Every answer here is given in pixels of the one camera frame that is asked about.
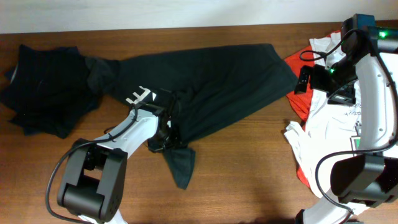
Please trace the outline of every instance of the folded black shirt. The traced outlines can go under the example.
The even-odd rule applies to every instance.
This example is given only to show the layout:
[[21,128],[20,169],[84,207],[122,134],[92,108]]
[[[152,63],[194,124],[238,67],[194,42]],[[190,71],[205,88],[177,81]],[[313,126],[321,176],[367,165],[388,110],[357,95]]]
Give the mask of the folded black shirt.
[[98,107],[98,95],[87,85],[89,73],[77,48],[36,51],[21,45],[16,74],[0,101],[17,112],[11,122],[26,134],[65,138],[81,116]]

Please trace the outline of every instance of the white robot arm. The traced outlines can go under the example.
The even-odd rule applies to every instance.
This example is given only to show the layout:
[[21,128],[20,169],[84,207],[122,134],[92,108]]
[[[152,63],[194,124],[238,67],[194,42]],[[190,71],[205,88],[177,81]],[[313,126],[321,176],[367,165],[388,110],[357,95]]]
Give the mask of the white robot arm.
[[[119,211],[123,196],[127,159],[146,140],[152,152],[173,147],[178,139],[169,127],[170,108],[148,103],[132,104],[127,118],[104,136],[94,141],[79,139],[60,159],[46,191],[47,210],[55,217],[75,223],[126,224]],[[63,160],[67,166],[58,191],[57,202],[81,220],[54,213],[49,205],[53,177]],[[89,170],[102,170],[100,180],[85,175]]]
[[356,153],[338,152],[318,163],[316,176],[324,160],[339,154],[353,155],[333,166],[327,193],[317,181],[324,197],[302,210],[296,223],[345,223],[351,215],[393,202],[398,195],[398,31],[377,28],[373,16],[356,14],[345,21],[341,34],[347,56],[333,65],[326,60],[326,68],[303,67],[295,92],[303,92],[306,85],[302,84],[311,77],[311,87],[325,91],[328,103],[352,105],[355,94],[351,85],[359,80],[361,142]]

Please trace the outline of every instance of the wooden table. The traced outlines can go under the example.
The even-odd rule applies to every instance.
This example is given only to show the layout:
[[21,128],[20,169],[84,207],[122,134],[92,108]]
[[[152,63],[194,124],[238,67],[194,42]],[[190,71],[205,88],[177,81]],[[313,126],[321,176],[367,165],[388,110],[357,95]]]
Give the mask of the wooden table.
[[[398,27],[397,21],[381,26]],[[124,59],[136,55],[202,47],[271,43],[285,58],[324,37],[340,23],[209,27],[189,29],[109,30],[44,34],[0,35],[0,71],[17,62],[19,44],[37,50],[78,46],[83,55]],[[0,87],[7,85],[0,78]],[[0,106],[0,222],[66,223],[50,216],[44,192],[60,156],[78,138],[94,139],[104,128],[120,123],[126,106],[105,96],[100,109],[84,116],[62,140],[48,134],[24,136],[7,122],[13,112]],[[316,196],[296,177],[295,159],[283,130],[299,121],[287,98],[206,138],[191,143],[197,152],[195,171],[187,190],[178,189],[164,159],[141,146],[129,159],[121,204],[129,223],[283,223]],[[51,193],[56,204],[63,173],[60,169]],[[360,216],[366,223],[398,223],[398,203],[383,204]]]

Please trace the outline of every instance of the white wall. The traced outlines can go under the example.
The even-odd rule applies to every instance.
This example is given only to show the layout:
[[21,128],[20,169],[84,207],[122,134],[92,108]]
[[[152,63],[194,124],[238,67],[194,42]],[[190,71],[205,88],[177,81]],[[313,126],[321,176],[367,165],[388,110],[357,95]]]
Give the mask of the white wall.
[[398,0],[0,0],[0,33],[398,19]]

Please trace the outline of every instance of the clothing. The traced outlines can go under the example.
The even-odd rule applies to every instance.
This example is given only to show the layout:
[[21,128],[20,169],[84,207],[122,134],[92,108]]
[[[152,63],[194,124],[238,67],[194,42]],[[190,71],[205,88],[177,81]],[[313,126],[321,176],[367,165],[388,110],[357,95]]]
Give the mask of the clothing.
[[[126,98],[134,101],[133,93],[144,91],[140,86],[157,96],[164,94],[162,90],[175,94],[171,126],[178,128],[182,145],[243,119],[285,96],[297,83],[269,44],[183,50],[123,61],[87,58],[86,62],[93,92],[110,94],[127,105]],[[155,104],[162,103],[156,97]],[[177,149],[164,156],[177,185],[186,188],[194,152]]]
[[10,70],[6,71],[4,76],[10,81],[12,82],[13,77],[15,77],[16,74],[16,69],[17,69],[18,65],[16,67],[12,67]]
[[19,47],[16,73],[0,92],[0,101],[17,112],[10,122],[22,126],[26,134],[66,138],[81,116],[98,107],[98,95],[87,86],[85,59],[76,51]]
[[[287,65],[292,69],[294,75],[297,78],[300,76],[300,70],[304,65],[313,66],[314,62],[304,62],[300,60],[300,53],[304,50],[311,50],[311,46],[304,48],[303,50],[289,56],[285,59]],[[306,121],[308,119],[308,114],[310,113],[310,106],[312,100],[313,90],[310,89],[310,85],[307,85],[307,91],[303,94],[294,94],[291,92],[286,95],[289,99],[289,103],[292,106],[293,110],[297,113],[297,115],[301,118],[301,120]]]
[[[340,33],[337,33],[332,34],[330,38],[311,39],[310,43],[312,50],[328,52],[339,41]],[[333,56],[339,60],[345,55],[339,48]],[[315,63],[325,65],[324,60],[317,60]],[[355,106],[328,105],[326,93],[314,90],[305,132],[298,123],[293,121],[286,127],[285,137],[292,146],[295,158],[312,192],[318,197],[322,197],[315,183],[315,168],[318,161],[332,152],[356,150],[355,140],[361,121],[361,95],[358,82],[354,84],[354,87],[356,89]],[[349,157],[351,155],[333,157],[322,164],[319,178],[324,191],[330,188],[330,173],[333,164]]]
[[12,120],[65,138],[98,97],[129,105],[146,89],[155,105],[177,100],[171,128],[180,145],[166,149],[178,187],[186,189],[195,164],[188,143],[243,119],[291,92],[297,82],[269,44],[237,45],[143,55],[127,60],[84,58],[20,47],[18,68],[0,101],[17,112]]

